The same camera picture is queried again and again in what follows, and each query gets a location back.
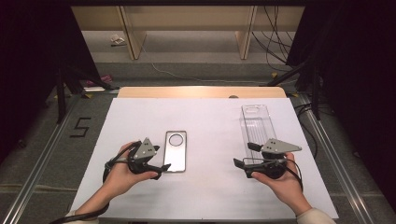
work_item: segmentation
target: wire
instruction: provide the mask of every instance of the wire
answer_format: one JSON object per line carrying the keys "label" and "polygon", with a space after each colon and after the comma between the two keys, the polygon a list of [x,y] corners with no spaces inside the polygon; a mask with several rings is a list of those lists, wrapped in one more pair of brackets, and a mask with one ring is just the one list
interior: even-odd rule
{"label": "wire", "polygon": [[[145,53],[147,53],[147,52],[146,52],[146,49],[145,49],[143,46],[142,46],[142,50],[143,50]],[[222,79],[200,79],[200,78],[197,78],[197,77],[182,77],[182,76],[175,75],[174,73],[171,73],[171,72],[168,72],[168,71],[164,71],[164,70],[161,70],[161,69],[157,68],[157,67],[154,65],[153,62],[151,62],[151,66],[152,66],[157,72],[159,72],[159,73],[165,73],[165,74],[170,75],[170,76],[172,76],[172,77],[177,77],[177,78],[182,78],[182,79],[192,79],[192,80],[201,81],[201,82],[254,83],[254,84],[267,84],[267,83],[268,83],[268,82],[258,82],[258,81],[241,81],[241,80],[231,81],[231,80],[222,80]],[[294,82],[294,81],[297,81],[297,79],[292,80],[292,81],[290,81],[290,82],[285,82],[285,83],[283,83],[283,84],[288,84],[288,83],[291,83],[291,82]]]}
{"label": "wire", "polygon": [[291,38],[291,36],[289,35],[289,32],[286,32],[286,34],[289,36],[291,42],[293,42],[293,38]]}
{"label": "wire", "polygon": [[271,164],[271,163],[275,163],[277,161],[279,161],[280,159],[260,159],[260,158],[249,158],[249,157],[245,157],[244,159],[242,159],[243,162],[245,162],[245,160],[251,160],[251,161],[262,161],[263,164],[267,165],[267,164]]}
{"label": "wire", "polygon": [[278,7],[278,6],[274,6],[274,14],[275,14],[274,23],[272,23],[272,20],[271,20],[269,14],[268,14],[268,11],[267,11],[266,6],[264,6],[264,11],[265,11],[265,14],[267,15],[268,21],[269,21],[270,24],[271,24],[271,27],[273,28],[273,32],[271,33],[271,38],[270,38],[270,40],[272,40],[272,36],[273,36],[274,34],[276,34],[276,38],[277,38],[278,43],[279,43],[278,45],[279,45],[280,51],[282,52],[283,57],[284,57],[285,59],[287,59],[287,57],[285,56],[285,53],[283,52],[283,49],[284,49],[287,53],[288,53],[288,51],[286,50],[285,46],[283,45],[282,40],[281,40],[280,37],[279,37],[279,33],[277,32],[277,14],[278,14],[278,12],[279,12],[279,7]]}
{"label": "wire", "polygon": [[259,38],[257,38],[257,36],[254,34],[254,32],[252,32],[253,37],[257,40],[257,42],[259,43],[259,45],[265,49],[266,53],[271,54],[272,56],[274,56],[275,58],[277,58],[278,60],[280,60],[282,63],[286,63],[285,60],[281,59],[279,56],[277,56],[275,53],[273,53],[270,49],[268,49],[268,47],[265,47],[264,44],[259,40]]}
{"label": "wire", "polygon": [[88,218],[99,217],[105,211],[107,211],[109,206],[110,206],[110,203],[106,204],[105,207],[103,207],[102,209],[100,209],[98,211],[81,214],[81,215],[75,215],[75,216],[71,216],[71,217],[61,217],[54,221],[51,221],[50,224],[62,224],[62,223],[66,223],[66,222],[79,221],[79,220],[84,220],[84,219],[88,219]]}
{"label": "wire", "polygon": [[303,186],[303,174],[301,173],[300,166],[297,164],[297,162],[292,161],[292,160],[287,160],[291,161],[294,163],[294,165],[297,167],[298,174],[296,174],[294,171],[292,171],[288,166],[285,166],[284,164],[280,163],[287,171],[289,171],[294,177],[296,177],[298,183],[300,184],[301,191],[304,191],[304,186]]}
{"label": "wire", "polygon": [[281,43],[281,42],[277,42],[277,41],[275,41],[275,40],[270,39],[270,37],[268,37],[268,36],[265,34],[264,31],[262,31],[262,35],[263,35],[265,38],[269,39],[270,41],[272,41],[272,42],[274,42],[274,43],[281,44],[281,45],[283,45],[283,46],[285,46],[285,47],[291,48],[290,45],[287,45],[287,44],[284,44],[284,43]]}

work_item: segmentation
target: metal rail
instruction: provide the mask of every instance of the metal rail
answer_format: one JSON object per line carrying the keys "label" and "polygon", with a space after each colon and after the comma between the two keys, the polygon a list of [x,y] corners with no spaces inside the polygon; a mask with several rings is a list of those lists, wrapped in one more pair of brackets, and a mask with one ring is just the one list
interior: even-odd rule
{"label": "metal rail", "polygon": [[[309,99],[306,95],[301,95],[301,102],[303,104],[309,104]],[[353,211],[359,221],[360,224],[374,224],[374,220],[370,215],[366,203],[363,198],[360,196],[358,189],[355,187],[352,179],[347,173],[346,168],[341,162],[335,148],[332,145],[332,142],[329,136],[326,134],[320,120],[317,120],[311,111],[307,112],[308,118],[311,121],[311,124],[315,130],[315,133],[323,146],[323,149],[332,165],[332,168],[337,175],[338,181],[340,182],[341,187],[343,188],[350,205],[352,206]]]}
{"label": "metal rail", "polygon": [[49,138],[46,146],[44,147],[43,152],[41,153],[40,157],[38,158],[37,162],[35,163],[35,167],[33,168],[32,172],[29,174],[29,177],[23,184],[20,193],[18,194],[17,198],[14,200],[13,204],[10,206],[6,218],[3,221],[3,224],[16,224],[18,223],[21,215],[28,204],[33,191],[35,190],[35,185],[42,176],[48,161],[51,158],[53,150],[56,148],[60,138],[62,137],[62,133],[64,132],[64,127],[66,126],[70,114],[72,113],[75,105],[80,98],[79,95],[74,95],[71,98],[71,102],[69,104],[69,108],[64,116],[64,119],[61,123],[55,126],[54,131]]}

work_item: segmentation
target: forearm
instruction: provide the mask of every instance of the forearm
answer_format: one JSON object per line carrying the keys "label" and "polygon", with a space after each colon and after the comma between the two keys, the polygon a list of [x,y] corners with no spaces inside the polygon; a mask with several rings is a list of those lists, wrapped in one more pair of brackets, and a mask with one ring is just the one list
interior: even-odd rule
{"label": "forearm", "polygon": [[85,202],[78,210],[76,215],[87,214],[104,208],[114,197],[110,196],[107,191],[101,187],[91,198]]}

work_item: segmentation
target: white sleeve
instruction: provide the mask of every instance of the white sleeve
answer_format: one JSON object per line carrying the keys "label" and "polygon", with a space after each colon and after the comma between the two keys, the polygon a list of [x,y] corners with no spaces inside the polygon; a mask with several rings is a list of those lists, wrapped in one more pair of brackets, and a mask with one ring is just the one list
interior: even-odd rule
{"label": "white sleeve", "polygon": [[[74,216],[76,211],[71,211],[69,212],[66,216],[71,217]],[[73,221],[73,222],[67,222],[67,224],[99,224],[99,219],[91,220],[91,221]]]}
{"label": "white sleeve", "polygon": [[311,208],[308,211],[297,216],[298,224],[335,224],[326,213],[316,209]]}

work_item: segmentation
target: white paper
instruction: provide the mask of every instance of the white paper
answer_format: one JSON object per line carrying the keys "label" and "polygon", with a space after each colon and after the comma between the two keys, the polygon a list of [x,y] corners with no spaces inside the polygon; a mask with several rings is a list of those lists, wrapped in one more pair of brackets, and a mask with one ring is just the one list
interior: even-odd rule
{"label": "white paper", "polygon": [[186,131],[186,171],[164,173],[114,199],[101,217],[158,221],[257,221],[295,219],[275,194],[233,165],[246,157],[240,127],[242,105],[267,105],[279,140],[295,152],[312,206],[338,218],[290,100],[285,99],[114,99],[78,189],[77,209],[102,185],[106,161],[125,143],[148,137],[160,146],[149,164],[163,164],[166,131]]}

